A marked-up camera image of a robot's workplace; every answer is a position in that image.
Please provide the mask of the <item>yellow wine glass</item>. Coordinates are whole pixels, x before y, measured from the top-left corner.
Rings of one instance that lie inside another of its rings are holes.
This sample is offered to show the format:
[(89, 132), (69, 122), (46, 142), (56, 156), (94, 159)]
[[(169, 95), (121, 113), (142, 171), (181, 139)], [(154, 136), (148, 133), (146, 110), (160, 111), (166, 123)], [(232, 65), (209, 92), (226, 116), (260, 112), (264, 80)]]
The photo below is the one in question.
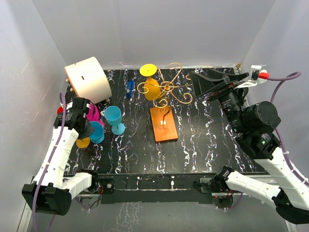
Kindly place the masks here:
[(90, 139), (89, 137), (86, 137), (84, 139), (77, 139), (76, 140), (76, 145), (78, 148), (86, 148), (90, 144)]
[(145, 64), (140, 68), (140, 74), (147, 77), (143, 85), (143, 92), (145, 92), (145, 98), (149, 101), (153, 101), (158, 98), (161, 93), (159, 83), (153, 78), (156, 74), (157, 67), (154, 64)]

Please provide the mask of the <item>pink wine glass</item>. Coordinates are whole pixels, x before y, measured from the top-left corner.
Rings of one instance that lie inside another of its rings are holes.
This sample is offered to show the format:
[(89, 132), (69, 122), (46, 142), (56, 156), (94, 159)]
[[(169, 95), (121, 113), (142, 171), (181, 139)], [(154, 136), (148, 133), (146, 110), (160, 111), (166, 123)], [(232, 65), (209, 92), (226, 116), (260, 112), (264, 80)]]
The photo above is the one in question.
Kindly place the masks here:
[(90, 104), (90, 110), (89, 113), (86, 115), (89, 122), (95, 121), (102, 125), (104, 128), (104, 122), (99, 119), (100, 113), (98, 111), (98, 108), (93, 103)]

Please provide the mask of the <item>teal wine glass back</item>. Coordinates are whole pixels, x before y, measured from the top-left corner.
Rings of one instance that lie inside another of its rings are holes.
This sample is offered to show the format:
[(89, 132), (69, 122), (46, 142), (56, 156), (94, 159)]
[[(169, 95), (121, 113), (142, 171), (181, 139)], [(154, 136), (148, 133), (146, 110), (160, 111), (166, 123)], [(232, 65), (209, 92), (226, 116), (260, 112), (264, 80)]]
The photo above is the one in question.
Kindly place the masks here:
[(89, 136), (90, 141), (94, 144), (102, 143), (105, 138), (103, 125), (98, 121), (91, 121), (90, 124), (94, 129)]

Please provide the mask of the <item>red wine glass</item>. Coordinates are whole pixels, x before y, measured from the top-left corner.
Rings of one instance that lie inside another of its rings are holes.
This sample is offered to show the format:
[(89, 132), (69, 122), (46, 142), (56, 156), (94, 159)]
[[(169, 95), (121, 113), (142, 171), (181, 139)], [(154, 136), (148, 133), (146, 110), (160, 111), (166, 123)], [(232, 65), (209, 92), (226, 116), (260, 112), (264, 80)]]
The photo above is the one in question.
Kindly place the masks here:
[(63, 108), (62, 107), (59, 107), (58, 110), (57, 110), (57, 114), (60, 114), (63, 112)]

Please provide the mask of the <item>light blue wine glass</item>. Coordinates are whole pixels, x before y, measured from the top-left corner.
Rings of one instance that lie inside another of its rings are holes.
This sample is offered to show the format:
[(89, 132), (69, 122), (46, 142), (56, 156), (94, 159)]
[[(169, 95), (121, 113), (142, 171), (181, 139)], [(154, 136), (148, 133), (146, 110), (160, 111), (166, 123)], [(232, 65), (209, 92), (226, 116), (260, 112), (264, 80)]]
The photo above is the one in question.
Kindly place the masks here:
[(112, 133), (121, 135), (125, 131), (125, 125), (122, 123), (122, 112), (117, 106), (109, 106), (104, 111), (104, 117), (112, 127)]

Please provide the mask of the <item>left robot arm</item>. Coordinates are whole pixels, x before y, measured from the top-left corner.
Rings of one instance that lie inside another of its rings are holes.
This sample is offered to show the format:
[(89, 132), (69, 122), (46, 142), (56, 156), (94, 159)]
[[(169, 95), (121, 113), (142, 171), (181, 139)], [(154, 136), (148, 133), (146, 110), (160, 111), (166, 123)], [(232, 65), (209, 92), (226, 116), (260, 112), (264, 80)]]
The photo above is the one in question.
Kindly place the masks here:
[(64, 216), (77, 195), (85, 189), (90, 193), (99, 189), (98, 173), (94, 170), (81, 169), (63, 180), (73, 145), (95, 131), (86, 117), (90, 104), (88, 99), (75, 97), (69, 109), (57, 114), (44, 161), (32, 182), (22, 188), (22, 196), (33, 212)]

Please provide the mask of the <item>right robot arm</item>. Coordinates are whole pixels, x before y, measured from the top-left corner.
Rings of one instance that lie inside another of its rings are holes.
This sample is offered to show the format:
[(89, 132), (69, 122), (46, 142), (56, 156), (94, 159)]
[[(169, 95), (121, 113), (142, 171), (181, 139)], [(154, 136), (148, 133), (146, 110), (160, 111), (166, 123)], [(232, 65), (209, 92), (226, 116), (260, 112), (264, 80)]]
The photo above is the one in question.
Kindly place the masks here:
[(189, 78), (197, 97), (206, 95), (208, 101), (220, 103), (242, 151), (276, 181), (275, 185), (267, 184), (225, 166), (210, 181), (196, 181), (195, 187), (199, 191), (239, 191), (270, 205), (292, 224), (307, 224), (309, 181), (289, 160), (283, 141), (274, 134), (281, 122), (275, 105), (271, 101), (244, 105), (249, 88), (268, 80), (268, 72), (258, 66), (242, 74), (209, 69), (205, 75), (190, 72)]

